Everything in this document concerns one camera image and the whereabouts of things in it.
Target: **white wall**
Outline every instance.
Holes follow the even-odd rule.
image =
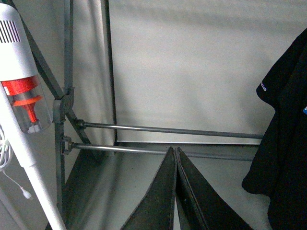
[[[64,22],[63,1],[61,0],[14,0],[47,63],[61,86],[64,86]],[[74,111],[77,117],[86,121],[112,123],[112,102],[110,79],[103,47],[103,28],[100,1],[74,1]],[[42,82],[49,108],[52,109],[53,96]],[[112,130],[86,131],[93,143],[112,145]],[[69,122],[65,123],[65,135],[74,142],[80,142]],[[56,174],[53,125],[44,132],[31,136],[38,153],[38,161],[44,179],[56,201]],[[66,178],[68,177],[78,150],[66,157]],[[20,182],[33,195],[33,189],[24,170],[14,158],[7,174]],[[37,200],[26,200],[20,189],[0,173],[0,185],[18,210],[30,230],[45,229],[47,219]],[[0,216],[0,229],[10,221]]]
[[[263,134],[256,88],[307,27],[303,0],[110,0],[117,122]],[[258,143],[120,131],[120,141]]]

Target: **jacket logo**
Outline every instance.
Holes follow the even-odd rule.
[[[265,88],[264,84],[261,82],[261,87],[263,88],[264,91],[267,90],[267,88]]]

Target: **black fabric panel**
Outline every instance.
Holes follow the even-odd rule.
[[[191,229],[251,230],[252,228],[216,193],[180,148],[178,154],[178,172],[184,187],[182,190],[188,190],[189,198],[194,202],[188,205],[188,211],[194,210],[198,219],[202,218],[201,228]]]
[[[242,181],[242,187],[252,194],[270,196],[279,177],[277,145],[279,115],[275,113],[261,144],[257,150],[248,174]]]
[[[301,107],[299,123],[276,191],[271,197],[269,221],[274,230],[307,229],[307,115]]]
[[[146,195],[122,230],[172,230],[174,225],[177,161],[169,148]]]
[[[291,146],[299,111],[307,90],[307,29],[275,63],[262,84],[258,96],[276,111],[268,130],[242,182],[253,194],[272,196]]]

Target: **vacuum vent grille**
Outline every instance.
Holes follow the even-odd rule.
[[[20,37],[14,21],[0,20],[0,43],[20,42]]]

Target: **metal rod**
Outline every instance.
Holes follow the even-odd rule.
[[[56,154],[56,181],[57,181],[57,206],[65,222],[65,157],[62,155],[62,135],[64,133],[64,124],[54,124],[55,129],[55,154]]]
[[[73,85],[73,0],[64,1],[64,90],[70,93]]]
[[[120,146],[108,146],[108,145],[82,144],[82,143],[72,143],[71,147],[74,149],[81,149],[81,150],[115,151],[115,152],[163,155],[163,156],[166,154],[166,151],[161,151],[161,150],[120,147]],[[185,153],[188,157],[236,160],[236,161],[252,161],[254,158],[254,156],[236,156],[236,155],[227,155],[227,154],[218,154],[218,153],[199,153],[199,152],[185,152]]]
[[[112,111],[113,112],[112,114],[113,124],[117,124],[109,0],[101,1],[101,14],[102,14],[102,26],[103,26],[104,42],[105,42],[104,46],[107,47],[110,86],[111,86],[111,92],[112,92],[111,99],[112,99],[112,104],[113,104],[113,111]],[[117,134],[116,129],[114,129],[114,139],[115,139],[115,142],[117,142],[118,134]]]
[[[262,135],[259,134],[215,132],[215,131],[201,131],[201,130],[192,130],[192,129],[158,128],[158,127],[143,127],[143,126],[122,126],[122,125],[99,124],[99,123],[90,123],[90,122],[84,122],[84,124],[82,125],[83,127],[93,127],[93,128],[109,128],[109,129],[122,129],[122,130],[159,132],[159,133],[178,133],[178,134],[229,137],[229,138],[262,139],[263,137]]]

